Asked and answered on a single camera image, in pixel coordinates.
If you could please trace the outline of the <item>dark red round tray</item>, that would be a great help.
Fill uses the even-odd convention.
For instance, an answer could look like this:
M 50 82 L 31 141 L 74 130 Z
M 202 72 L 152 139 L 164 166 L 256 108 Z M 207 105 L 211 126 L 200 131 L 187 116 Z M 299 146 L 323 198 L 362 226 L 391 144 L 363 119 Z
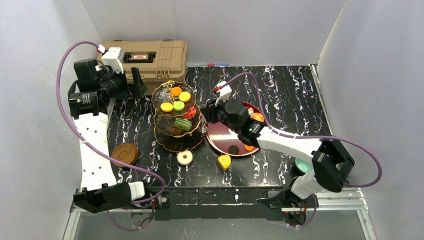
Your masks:
M 256 107 L 252 106 L 251 104 L 243 101 L 242 103 L 247 108 L 253 108 L 255 113 L 261 113 Z M 242 132 L 233 132 L 220 122 L 206 122 L 206 125 L 208 128 L 206 138 L 209 144 L 222 154 L 226 154 L 231 157 L 242 158 L 257 152 L 260 149 L 257 138 L 260 136 L 260 131 L 265 127 L 265 122 L 259 122 L 257 120 L 254 120 L 254 122 Z M 231 155 L 228 152 L 228 149 L 231 145 L 236 145 L 239 147 L 238 155 Z M 245 145 L 254 146 L 255 150 L 252 152 L 247 152 L 244 149 Z

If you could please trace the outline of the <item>tan plastic toolbox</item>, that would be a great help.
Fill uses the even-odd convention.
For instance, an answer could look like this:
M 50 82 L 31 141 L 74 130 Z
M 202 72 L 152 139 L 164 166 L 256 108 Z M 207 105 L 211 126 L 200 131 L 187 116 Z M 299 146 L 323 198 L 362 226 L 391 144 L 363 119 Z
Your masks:
M 119 47 L 123 50 L 120 59 L 127 82 L 134 83 L 131 68 L 137 67 L 147 87 L 147 96 L 169 80 L 186 82 L 188 44 L 183 40 L 113 40 L 104 41 L 102 45 L 106 49 Z

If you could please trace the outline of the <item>orange round cookie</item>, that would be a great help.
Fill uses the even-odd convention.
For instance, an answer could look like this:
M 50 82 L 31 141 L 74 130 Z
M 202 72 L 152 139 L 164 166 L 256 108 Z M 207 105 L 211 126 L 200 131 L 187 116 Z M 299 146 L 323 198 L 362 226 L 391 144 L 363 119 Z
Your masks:
M 178 97 L 183 92 L 182 88 L 179 86 L 173 87 L 171 89 L 171 95 L 173 97 Z

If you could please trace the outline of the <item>green macaron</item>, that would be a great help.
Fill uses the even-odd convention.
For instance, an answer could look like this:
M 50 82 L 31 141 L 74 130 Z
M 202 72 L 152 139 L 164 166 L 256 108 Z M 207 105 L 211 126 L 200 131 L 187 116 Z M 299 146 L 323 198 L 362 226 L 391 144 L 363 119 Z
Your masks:
M 173 109 L 175 111 L 178 111 L 179 112 L 179 111 L 182 111 L 184 108 L 185 108 L 185 103 L 182 102 L 182 101 L 175 101 L 173 103 Z

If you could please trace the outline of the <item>three tier glass stand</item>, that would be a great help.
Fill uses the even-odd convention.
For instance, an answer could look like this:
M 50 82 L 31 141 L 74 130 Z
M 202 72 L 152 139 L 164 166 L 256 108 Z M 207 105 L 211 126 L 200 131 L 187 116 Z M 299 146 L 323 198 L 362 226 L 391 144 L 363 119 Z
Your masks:
M 191 93 L 191 99 L 185 103 L 185 107 L 181 111 L 163 112 L 160 109 L 161 103 L 174 103 L 180 101 L 178 97 L 173 97 L 171 89 L 173 87 L 182 88 L 183 92 Z M 203 120 L 203 115 L 197 104 L 195 90 L 186 83 L 169 80 L 156 88 L 151 96 L 153 108 L 155 110 L 154 120 L 154 136 L 159 145 L 170 152 L 183 152 L 192 150 L 199 146 L 207 133 L 207 126 Z M 192 123 L 189 131 L 176 128 L 174 121 L 176 118 L 182 118 L 181 115 L 187 113 L 191 107 L 196 108 L 196 115 L 192 119 L 188 119 Z

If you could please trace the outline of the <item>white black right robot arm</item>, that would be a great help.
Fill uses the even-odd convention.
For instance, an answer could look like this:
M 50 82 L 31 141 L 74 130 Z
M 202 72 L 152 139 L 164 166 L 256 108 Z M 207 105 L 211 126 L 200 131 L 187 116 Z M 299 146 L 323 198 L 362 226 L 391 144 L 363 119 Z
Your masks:
M 284 191 L 284 195 L 296 200 L 304 200 L 323 190 L 341 192 L 355 165 L 339 140 L 284 137 L 264 121 L 251 118 L 240 100 L 209 100 L 200 111 L 207 123 L 224 124 L 245 145 L 277 151 L 312 165 L 312 171 L 296 177 Z

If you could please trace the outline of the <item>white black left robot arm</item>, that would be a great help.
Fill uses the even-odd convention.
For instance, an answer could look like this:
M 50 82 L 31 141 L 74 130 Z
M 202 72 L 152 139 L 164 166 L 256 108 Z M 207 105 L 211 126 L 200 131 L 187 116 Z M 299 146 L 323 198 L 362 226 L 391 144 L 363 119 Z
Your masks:
M 130 166 L 139 151 L 135 145 L 126 143 L 110 155 L 107 140 L 109 103 L 126 93 L 128 84 L 122 74 L 95 58 L 77 61 L 73 67 L 77 79 L 67 96 L 70 116 L 80 139 L 82 165 L 80 191 L 73 195 L 73 202 L 94 214 L 129 206 L 147 196 L 145 184 L 118 183 L 112 164 Z

